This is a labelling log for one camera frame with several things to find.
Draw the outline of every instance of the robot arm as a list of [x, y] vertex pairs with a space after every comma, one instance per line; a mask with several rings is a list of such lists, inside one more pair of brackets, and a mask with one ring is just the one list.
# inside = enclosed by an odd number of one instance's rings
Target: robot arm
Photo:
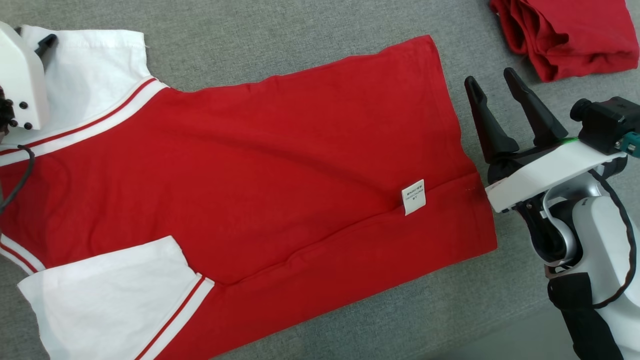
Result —
[[536, 136], [518, 152], [486, 106], [472, 77], [465, 86], [489, 166], [488, 198], [495, 211], [522, 215], [545, 264], [550, 300], [563, 312], [582, 360], [640, 359], [637, 228], [606, 179], [638, 156], [640, 106], [619, 97], [580, 100], [568, 132], [513, 69], [504, 76]]
[[0, 22], [0, 150], [18, 148], [29, 153], [29, 167], [18, 185], [4, 200], [0, 193], [0, 214], [26, 182], [35, 160], [28, 147], [3, 144], [2, 141], [11, 127], [40, 129], [48, 122], [43, 61], [56, 41], [56, 35], [51, 34], [38, 43], [38, 49], [29, 49], [16, 31]]

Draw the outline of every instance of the t-shirt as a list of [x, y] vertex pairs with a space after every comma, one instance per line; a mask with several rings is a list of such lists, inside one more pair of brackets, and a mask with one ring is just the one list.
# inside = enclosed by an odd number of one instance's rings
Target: t-shirt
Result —
[[[144, 59], [139, 33], [58, 36], [58, 66], [79, 61], [87, 75], [47, 69], [58, 128], [15, 135], [36, 162], [0, 217], [0, 252], [28, 272], [48, 269], [20, 289], [52, 358], [209, 358], [496, 247], [429, 36], [197, 92], [166, 86], [143, 63], [132, 70], [131, 58]], [[101, 82], [102, 61], [126, 79], [108, 92], [117, 101], [92, 90], [119, 82]], [[64, 102], [81, 91], [86, 108]], [[5, 191], [26, 158], [0, 153]], [[182, 274], [166, 287], [173, 272], [153, 270], [165, 262]], [[135, 315], [164, 292], [171, 304]], [[76, 320], [103, 314], [113, 297], [127, 299], [120, 318], [149, 320], [117, 331], [114, 314]], [[105, 346], [116, 341], [126, 351]]]

